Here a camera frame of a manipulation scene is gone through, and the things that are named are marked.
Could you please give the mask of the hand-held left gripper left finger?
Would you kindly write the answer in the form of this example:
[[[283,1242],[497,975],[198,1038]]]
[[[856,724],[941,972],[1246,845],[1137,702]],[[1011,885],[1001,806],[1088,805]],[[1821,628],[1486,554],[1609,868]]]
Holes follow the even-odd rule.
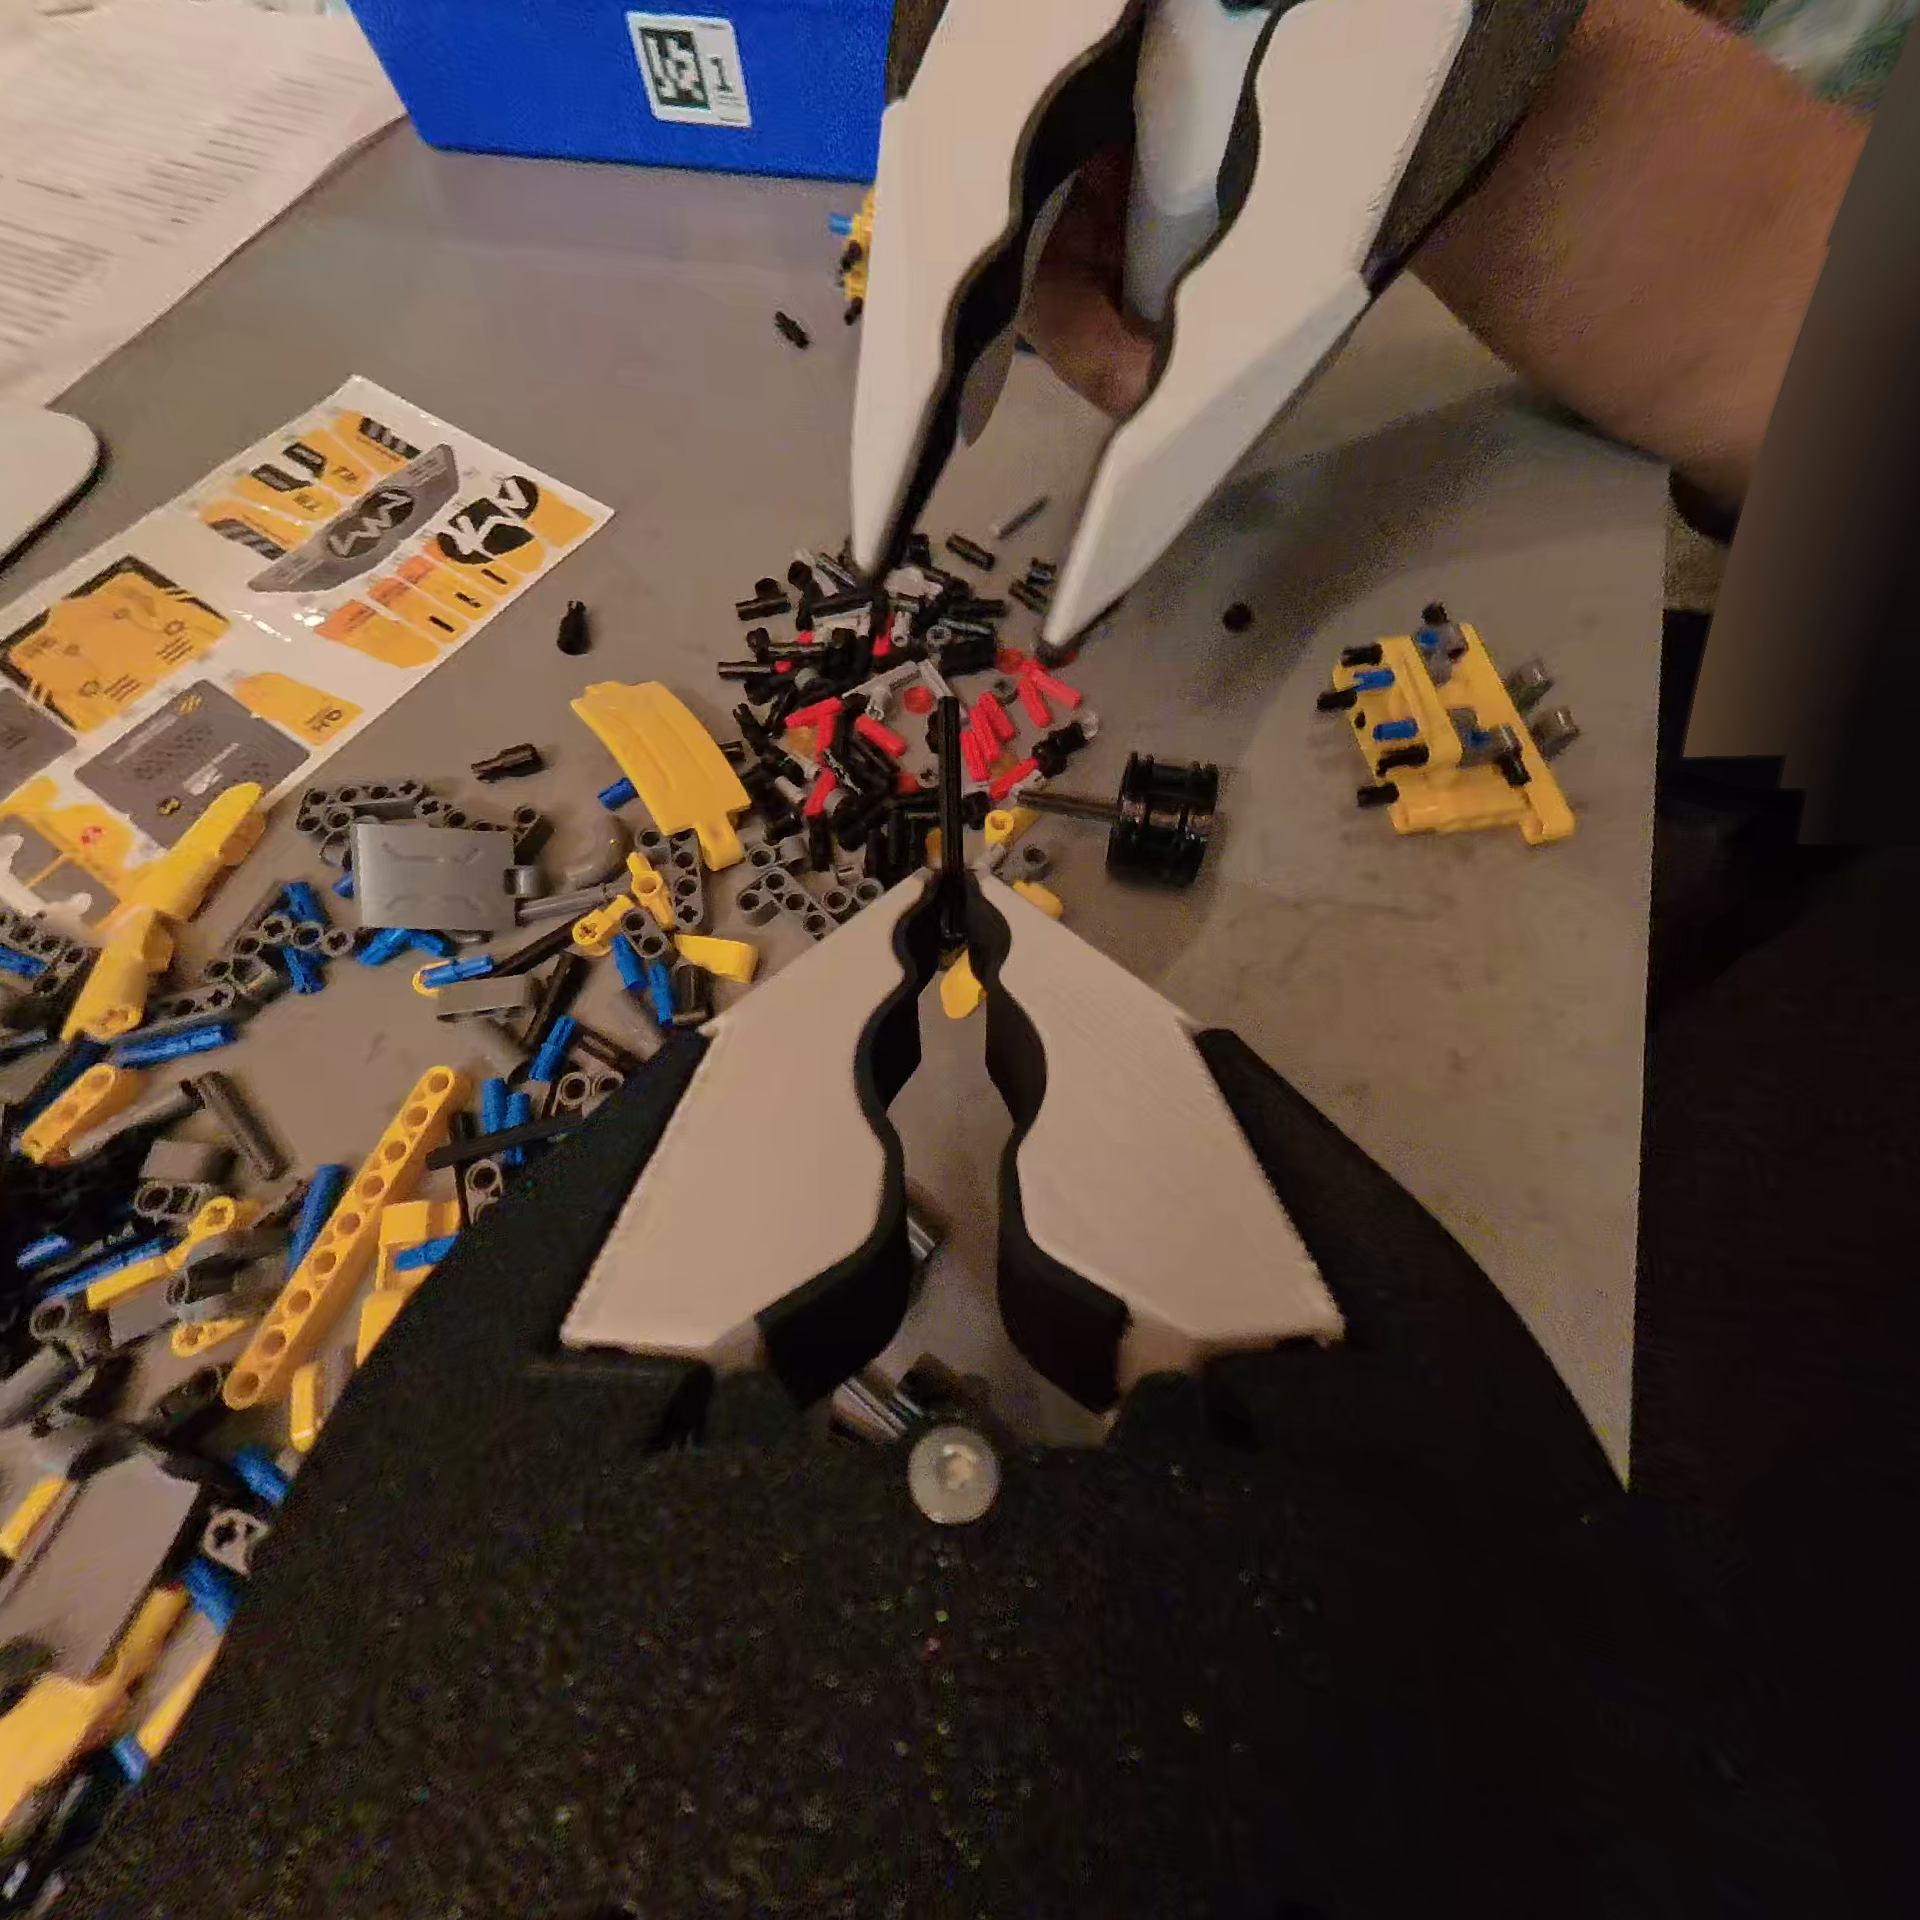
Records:
[[[903,1142],[941,885],[901,879],[708,1022],[559,1344],[825,1400],[897,1332]]]

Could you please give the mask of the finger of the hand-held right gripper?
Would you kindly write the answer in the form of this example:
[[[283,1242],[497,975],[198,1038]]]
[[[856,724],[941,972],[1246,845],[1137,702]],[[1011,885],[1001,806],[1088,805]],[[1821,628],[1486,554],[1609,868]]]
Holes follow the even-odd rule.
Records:
[[[1253,180],[1171,290],[1166,360],[1095,468],[1048,647],[1150,572],[1352,330],[1363,260],[1470,20],[1460,2],[1318,2],[1271,28],[1249,72]]]
[[[1022,334],[1075,173],[1136,142],[1147,4],[901,4],[918,64],[879,118],[847,454],[855,565],[901,562],[972,397]]]

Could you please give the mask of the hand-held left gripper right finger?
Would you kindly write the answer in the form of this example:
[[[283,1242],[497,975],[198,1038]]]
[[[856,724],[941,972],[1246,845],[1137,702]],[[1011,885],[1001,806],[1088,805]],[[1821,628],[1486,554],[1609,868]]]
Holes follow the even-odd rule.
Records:
[[[1343,1311],[1187,1012],[988,874],[967,934],[1011,1117],[996,1298],[1019,1355],[1116,1412],[1151,1375],[1339,1341]]]

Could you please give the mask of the black toy wheel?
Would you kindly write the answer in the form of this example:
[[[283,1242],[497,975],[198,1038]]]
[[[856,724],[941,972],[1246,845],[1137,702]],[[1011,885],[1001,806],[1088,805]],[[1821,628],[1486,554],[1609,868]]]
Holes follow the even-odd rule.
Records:
[[[1217,789],[1212,760],[1132,752],[1116,792],[1107,876],[1161,890],[1193,886],[1213,839]]]

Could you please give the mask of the long black toy axle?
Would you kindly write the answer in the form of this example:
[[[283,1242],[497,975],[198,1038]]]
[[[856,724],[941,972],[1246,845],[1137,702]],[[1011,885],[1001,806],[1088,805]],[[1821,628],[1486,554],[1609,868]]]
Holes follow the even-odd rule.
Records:
[[[965,808],[967,723],[958,695],[947,693],[933,711],[933,742],[936,754],[936,826],[941,851],[934,860],[934,906],[940,909],[940,960],[955,962],[968,941],[968,863]]]

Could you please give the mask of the person's right forearm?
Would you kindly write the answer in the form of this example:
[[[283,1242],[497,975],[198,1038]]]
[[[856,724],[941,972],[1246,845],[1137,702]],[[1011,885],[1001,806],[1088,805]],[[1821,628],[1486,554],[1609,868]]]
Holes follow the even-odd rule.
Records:
[[[1734,522],[1870,117],[1687,4],[1587,4],[1412,277],[1541,396]]]

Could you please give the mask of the long yellow holed beam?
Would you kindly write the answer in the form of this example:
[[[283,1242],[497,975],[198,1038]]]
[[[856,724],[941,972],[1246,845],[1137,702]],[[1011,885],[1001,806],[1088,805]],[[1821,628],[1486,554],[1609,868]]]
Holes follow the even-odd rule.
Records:
[[[427,1157],[448,1142],[449,1116],[471,1090],[471,1076],[449,1064],[416,1079],[233,1362],[223,1381],[229,1410],[289,1394],[296,1366],[319,1354],[368,1275],[383,1213],[416,1194]]]

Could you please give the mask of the yellow curved toy panel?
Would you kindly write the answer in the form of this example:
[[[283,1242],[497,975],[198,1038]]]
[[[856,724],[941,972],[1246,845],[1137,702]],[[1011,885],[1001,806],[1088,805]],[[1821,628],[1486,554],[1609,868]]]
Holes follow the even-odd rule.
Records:
[[[693,831],[712,874],[743,861],[736,822],[751,798],[731,758],[671,687],[597,682],[569,707],[633,784],[662,834]]]

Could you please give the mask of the blue plastic bin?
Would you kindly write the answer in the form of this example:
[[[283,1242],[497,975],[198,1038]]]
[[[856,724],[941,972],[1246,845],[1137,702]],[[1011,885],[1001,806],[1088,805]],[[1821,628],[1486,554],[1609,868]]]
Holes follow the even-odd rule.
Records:
[[[868,180],[888,2],[349,2],[448,152]]]

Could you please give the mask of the grey toy panel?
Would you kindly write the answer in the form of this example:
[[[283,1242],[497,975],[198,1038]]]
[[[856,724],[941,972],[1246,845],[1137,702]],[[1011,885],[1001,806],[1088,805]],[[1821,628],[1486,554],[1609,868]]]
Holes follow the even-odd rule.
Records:
[[[516,926],[515,842],[493,828],[351,826],[351,900],[361,927],[497,934]]]

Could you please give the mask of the small yellow toy assembly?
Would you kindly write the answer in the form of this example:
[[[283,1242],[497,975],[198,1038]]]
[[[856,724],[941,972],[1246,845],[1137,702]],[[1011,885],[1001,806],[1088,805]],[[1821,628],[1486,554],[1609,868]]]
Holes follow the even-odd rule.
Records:
[[[1545,848],[1576,828],[1553,760],[1580,730],[1551,695],[1541,661],[1501,670],[1473,623],[1428,603],[1409,631],[1343,647],[1316,708],[1363,758],[1357,806],[1393,831],[1510,828]]]

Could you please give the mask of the yellow sticker sheet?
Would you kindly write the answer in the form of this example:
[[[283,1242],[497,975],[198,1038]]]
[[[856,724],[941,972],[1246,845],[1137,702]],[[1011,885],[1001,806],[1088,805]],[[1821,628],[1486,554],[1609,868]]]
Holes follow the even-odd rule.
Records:
[[[229,787],[288,796],[609,519],[351,375],[5,599],[5,906],[103,915]]]

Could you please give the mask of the printed paper sheets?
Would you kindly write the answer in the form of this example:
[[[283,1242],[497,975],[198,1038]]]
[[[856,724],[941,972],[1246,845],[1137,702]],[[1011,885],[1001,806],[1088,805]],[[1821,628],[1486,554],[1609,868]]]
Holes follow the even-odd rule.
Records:
[[[1,4],[1,396],[47,405],[403,106],[343,12]]]

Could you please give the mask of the yellow toy vehicle section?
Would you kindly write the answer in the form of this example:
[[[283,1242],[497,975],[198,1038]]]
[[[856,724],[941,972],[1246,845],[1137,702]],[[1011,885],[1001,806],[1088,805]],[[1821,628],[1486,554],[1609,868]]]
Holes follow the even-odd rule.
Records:
[[[160,1586],[92,1675],[47,1672],[5,1710],[5,1915],[43,1914],[75,1878],[176,1736],[223,1636],[188,1588]]]

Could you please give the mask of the white book stand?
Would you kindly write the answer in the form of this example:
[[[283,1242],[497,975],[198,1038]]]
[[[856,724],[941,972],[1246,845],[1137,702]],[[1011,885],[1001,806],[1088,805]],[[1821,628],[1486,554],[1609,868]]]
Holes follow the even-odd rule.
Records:
[[[1,570],[99,480],[105,446],[85,420],[1,402]]]

